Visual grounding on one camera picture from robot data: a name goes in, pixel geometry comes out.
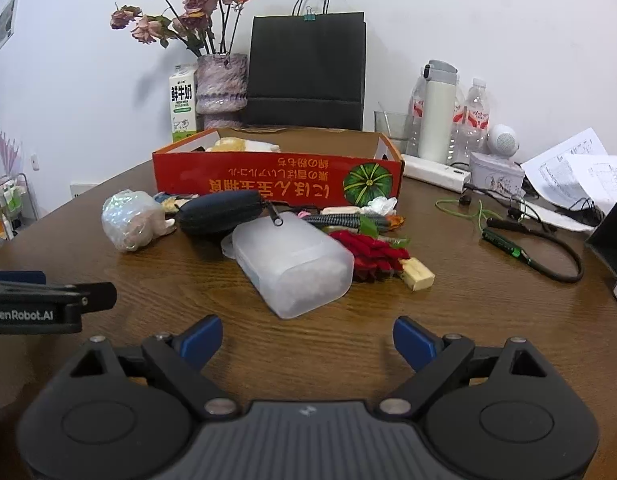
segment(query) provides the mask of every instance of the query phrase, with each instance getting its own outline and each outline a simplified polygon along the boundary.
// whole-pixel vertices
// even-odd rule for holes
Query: white thermos flask
[[[425,110],[420,130],[420,158],[446,164],[455,109],[458,70],[444,61],[431,59],[425,66]]]

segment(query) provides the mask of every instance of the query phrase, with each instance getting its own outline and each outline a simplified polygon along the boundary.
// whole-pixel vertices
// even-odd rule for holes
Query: power strip
[[[404,176],[434,186],[461,193],[464,191],[464,184],[471,180],[471,174],[468,171],[458,170],[458,168],[452,168],[439,162],[424,160],[418,156],[402,155],[402,158],[405,163]]]

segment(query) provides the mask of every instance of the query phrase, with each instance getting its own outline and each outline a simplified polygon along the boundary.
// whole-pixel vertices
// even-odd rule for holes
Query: iridescent plastic bag
[[[125,189],[104,202],[102,227],[117,250],[137,251],[175,231],[175,219],[166,220],[162,206],[148,193]]]

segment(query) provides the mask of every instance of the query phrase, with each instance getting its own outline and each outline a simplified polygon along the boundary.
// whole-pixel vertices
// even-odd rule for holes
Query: cardboard box
[[[195,66],[177,65],[170,76],[173,142],[197,133]]]
[[[220,137],[271,142],[282,153],[204,152]],[[257,189],[268,200],[319,207],[396,197],[404,170],[382,134],[304,127],[205,130],[154,152],[153,165],[160,191]]]

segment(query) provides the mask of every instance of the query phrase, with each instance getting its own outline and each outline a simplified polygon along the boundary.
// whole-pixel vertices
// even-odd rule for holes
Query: white round speaker
[[[520,147],[520,141],[510,126],[496,124],[489,130],[487,146],[493,155],[513,156]]]

